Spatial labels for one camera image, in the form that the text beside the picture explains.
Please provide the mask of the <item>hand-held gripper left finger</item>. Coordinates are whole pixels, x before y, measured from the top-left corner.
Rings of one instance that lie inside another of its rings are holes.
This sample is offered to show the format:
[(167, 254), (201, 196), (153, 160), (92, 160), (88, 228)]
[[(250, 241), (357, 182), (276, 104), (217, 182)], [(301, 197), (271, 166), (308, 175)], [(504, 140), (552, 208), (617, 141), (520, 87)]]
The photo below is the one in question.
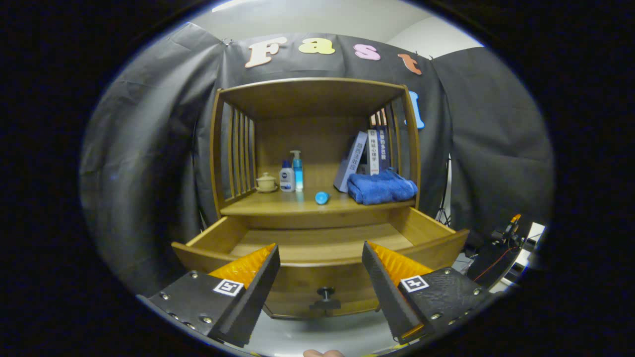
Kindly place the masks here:
[(188, 271), (156, 294), (137, 299), (193, 339), (242, 348), (250, 342), (280, 266), (279, 247), (272, 243), (210, 273)]

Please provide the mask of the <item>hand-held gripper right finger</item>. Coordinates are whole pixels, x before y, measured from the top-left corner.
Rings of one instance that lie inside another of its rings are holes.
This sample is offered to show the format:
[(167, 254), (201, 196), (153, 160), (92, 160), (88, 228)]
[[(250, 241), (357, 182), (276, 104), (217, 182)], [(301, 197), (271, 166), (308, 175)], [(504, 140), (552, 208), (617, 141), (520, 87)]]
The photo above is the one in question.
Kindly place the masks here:
[(374, 242), (364, 243), (362, 263), (400, 344), (438, 339), (492, 303), (488, 289), (452, 267), (434, 270)]

